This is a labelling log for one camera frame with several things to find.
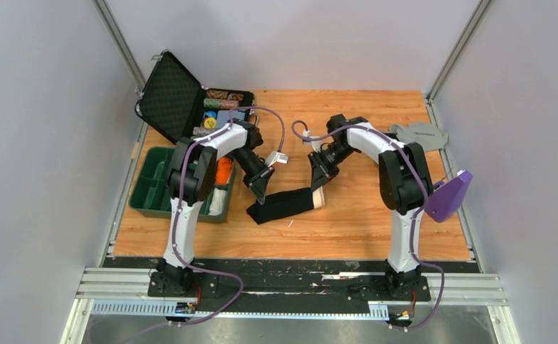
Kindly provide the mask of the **black underwear white waistband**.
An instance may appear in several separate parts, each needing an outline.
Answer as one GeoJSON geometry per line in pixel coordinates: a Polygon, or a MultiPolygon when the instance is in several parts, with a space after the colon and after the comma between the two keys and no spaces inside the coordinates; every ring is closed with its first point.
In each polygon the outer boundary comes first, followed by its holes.
{"type": "Polygon", "coordinates": [[[268,195],[263,204],[251,205],[246,213],[257,224],[285,219],[325,205],[324,189],[300,188],[268,195]]]}

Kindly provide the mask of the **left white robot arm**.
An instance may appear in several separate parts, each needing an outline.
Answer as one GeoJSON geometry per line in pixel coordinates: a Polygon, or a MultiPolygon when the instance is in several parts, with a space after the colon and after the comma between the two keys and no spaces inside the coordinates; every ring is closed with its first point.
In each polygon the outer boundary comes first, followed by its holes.
{"type": "Polygon", "coordinates": [[[194,287],[193,240],[200,209],[214,190],[219,158],[233,156],[245,173],[245,186],[260,204],[265,202],[274,167],[254,152],[262,143],[259,129],[244,120],[229,122],[202,138],[181,138],[176,143],[167,174],[170,231],[157,266],[175,295],[188,295],[194,287]]]}

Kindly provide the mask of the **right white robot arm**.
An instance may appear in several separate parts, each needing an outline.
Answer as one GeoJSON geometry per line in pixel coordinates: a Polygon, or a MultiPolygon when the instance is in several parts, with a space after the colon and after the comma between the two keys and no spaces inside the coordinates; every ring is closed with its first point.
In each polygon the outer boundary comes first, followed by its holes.
{"type": "Polygon", "coordinates": [[[333,115],[327,121],[332,142],[308,155],[311,188],[329,183],[340,172],[338,165],[354,152],[364,153],[378,166],[380,196],[391,211],[390,251],[384,289],[402,299],[420,279],[418,247],[420,214],[433,193],[425,152],[417,143],[404,144],[375,129],[366,119],[333,115]]]}

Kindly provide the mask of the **orange object in tray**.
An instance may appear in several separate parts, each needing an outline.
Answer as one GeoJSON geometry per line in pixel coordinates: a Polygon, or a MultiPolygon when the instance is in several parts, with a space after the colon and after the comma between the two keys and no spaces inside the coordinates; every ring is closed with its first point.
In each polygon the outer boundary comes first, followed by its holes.
{"type": "Polygon", "coordinates": [[[216,178],[215,183],[219,185],[226,185],[229,183],[233,168],[233,162],[230,158],[221,157],[216,165],[216,178]]]}

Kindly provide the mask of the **white object in tray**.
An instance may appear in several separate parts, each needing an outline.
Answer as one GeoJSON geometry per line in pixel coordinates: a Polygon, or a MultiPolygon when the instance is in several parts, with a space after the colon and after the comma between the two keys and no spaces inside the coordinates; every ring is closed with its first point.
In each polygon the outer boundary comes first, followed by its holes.
{"type": "Polygon", "coordinates": [[[227,190],[215,188],[212,193],[211,201],[209,204],[208,215],[219,216],[223,213],[223,208],[226,203],[227,190]]]}

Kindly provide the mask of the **yellow poker chip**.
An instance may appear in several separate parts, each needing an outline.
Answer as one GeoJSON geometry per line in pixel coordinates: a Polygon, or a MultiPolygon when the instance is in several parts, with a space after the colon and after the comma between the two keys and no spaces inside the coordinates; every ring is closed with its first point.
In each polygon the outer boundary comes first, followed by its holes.
{"type": "Polygon", "coordinates": [[[216,119],[213,117],[207,117],[203,121],[204,128],[214,129],[216,127],[216,119]]]}

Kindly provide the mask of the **upper poker chip row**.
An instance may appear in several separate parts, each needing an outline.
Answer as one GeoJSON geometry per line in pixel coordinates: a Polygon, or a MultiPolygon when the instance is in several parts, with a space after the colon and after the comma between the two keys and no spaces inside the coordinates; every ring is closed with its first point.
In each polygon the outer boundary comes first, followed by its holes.
{"type": "Polygon", "coordinates": [[[203,106],[205,108],[214,110],[230,110],[239,107],[239,101],[237,100],[224,100],[215,98],[205,98],[203,100],[203,106]]]}

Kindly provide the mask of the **green compartment tray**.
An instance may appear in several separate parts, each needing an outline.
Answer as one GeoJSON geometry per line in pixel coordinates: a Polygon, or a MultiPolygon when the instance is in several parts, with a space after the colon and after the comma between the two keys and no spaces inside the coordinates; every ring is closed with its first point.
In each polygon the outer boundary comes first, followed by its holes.
{"type": "MultiPolygon", "coordinates": [[[[131,209],[138,211],[146,217],[159,219],[170,218],[170,197],[165,175],[167,173],[173,151],[174,148],[172,147],[156,146],[147,152],[142,169],[129,200],[129,206],[131,209]]],[[[214,184],[214,188],[227,190],[228,192],[223,213],[219,216],[208,215],[209,204],[213,193],[212,191],[201,206],[198,215],[199,222],[220,224],[225,222],[228,217],[231,192],[236,175],[236,162],[233,158],[230,159],[233,162],[233,168],[229,183],[226,185],[214,184]]]]}

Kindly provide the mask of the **grey garment on table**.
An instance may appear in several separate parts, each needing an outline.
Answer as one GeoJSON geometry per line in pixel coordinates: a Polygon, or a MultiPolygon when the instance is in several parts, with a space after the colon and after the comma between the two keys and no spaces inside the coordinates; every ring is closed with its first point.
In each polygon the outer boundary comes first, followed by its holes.
{"type": "Polygon", "coordinates": [[[388,130],[395,134],[400,142],[420,144],[425,152],[438,151],[448,143],[447,132],[430,123],[393,124],[388,130]]]}

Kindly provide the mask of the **black poker chip case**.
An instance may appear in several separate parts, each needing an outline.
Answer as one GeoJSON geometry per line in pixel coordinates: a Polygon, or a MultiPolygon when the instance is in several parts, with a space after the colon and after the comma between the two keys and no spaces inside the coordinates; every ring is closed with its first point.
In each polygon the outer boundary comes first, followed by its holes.
{"type": "Polygon", "coordinates": [[[169,50],[155,55],[154,68],[145,83],[135,114],[172,144],[190,136],[202,125],[203,105],[208,97],[204,87],[169,50]]]}

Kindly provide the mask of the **purple plastic object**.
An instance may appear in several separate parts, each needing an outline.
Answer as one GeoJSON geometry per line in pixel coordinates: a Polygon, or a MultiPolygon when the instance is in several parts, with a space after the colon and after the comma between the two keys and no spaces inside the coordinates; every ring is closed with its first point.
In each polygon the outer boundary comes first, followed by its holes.
{"type": "Polygon", "coordinates": [[[472,180],[471,172],[461,170],[452,179],[435,183],[425,213],[437,223],[450,219],[462,206],[472,180]]]}

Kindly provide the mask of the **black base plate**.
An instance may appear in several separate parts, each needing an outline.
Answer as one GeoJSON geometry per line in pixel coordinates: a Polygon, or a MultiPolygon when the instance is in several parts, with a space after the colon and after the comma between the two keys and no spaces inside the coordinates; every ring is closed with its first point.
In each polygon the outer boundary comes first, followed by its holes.
{"type": "Polygon", "coordinates": [[[430,301],[428,278],[434,271],[421,267],[416,283],[394,288],[387,282],[385,260],[199,258],[193,264],[197,270],[188,290],[153,269],[148,296],[190,297],[206,312],[234,297],[229,312],[362,313],[369,301],[430,301]]]}

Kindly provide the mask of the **aluminium frame rails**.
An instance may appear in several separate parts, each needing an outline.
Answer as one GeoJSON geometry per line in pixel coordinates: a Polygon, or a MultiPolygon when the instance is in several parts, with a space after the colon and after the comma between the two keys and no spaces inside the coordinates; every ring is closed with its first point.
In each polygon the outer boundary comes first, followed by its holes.
{"type": "Polygon", "coordinates": [[[435,311],[485,307],[500,343],[520,341],[494,274],[425,273],[418,286],[398,296],[381,290],[383,279],[380,272],[276,272],[238,282],[198,273],[192,288],[181,294],[166,278],[146,269],[87,268],[62,342],[82,342],[94,314],[388,321],[411,316],[421,306],[435,311]]]}

